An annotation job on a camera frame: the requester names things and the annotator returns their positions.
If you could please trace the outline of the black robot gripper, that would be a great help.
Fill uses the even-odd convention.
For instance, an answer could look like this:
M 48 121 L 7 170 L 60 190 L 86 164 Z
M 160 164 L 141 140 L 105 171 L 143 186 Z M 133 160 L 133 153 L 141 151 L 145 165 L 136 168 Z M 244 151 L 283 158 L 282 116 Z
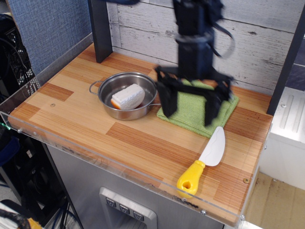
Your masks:
M 218 116 L 223 101 L 232 98 L 232 77 L 217 72 L 213 66 L 213 43 L 208 41 L 178 41 L 178 66 L 155 68 L 157 90 L 163 114 L 170 117 L 177 111 L 178 92 L 206 97 L 204 126 L 209 126 Z M 214 80 L 218 83 L 214 90 L 187 86 L 181 79 Z

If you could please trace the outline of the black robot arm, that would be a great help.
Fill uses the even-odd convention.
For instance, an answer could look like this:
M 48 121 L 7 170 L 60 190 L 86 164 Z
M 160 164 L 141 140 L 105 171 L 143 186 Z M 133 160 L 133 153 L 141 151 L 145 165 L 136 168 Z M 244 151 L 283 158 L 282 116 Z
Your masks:
M 177 111 L 178 92 L 201 95 L 206 99 L 204 124 L 218 116 L 223 101 L 231 98 L 233 78 L 213 68 L 214 30 L 232 34 L 217 24 L 222 17 L 219 0 L 175 0 L 173 8 L 178 26 L 178 65 L 157 66 L 157 90 L 163 114 L 169 118 Z

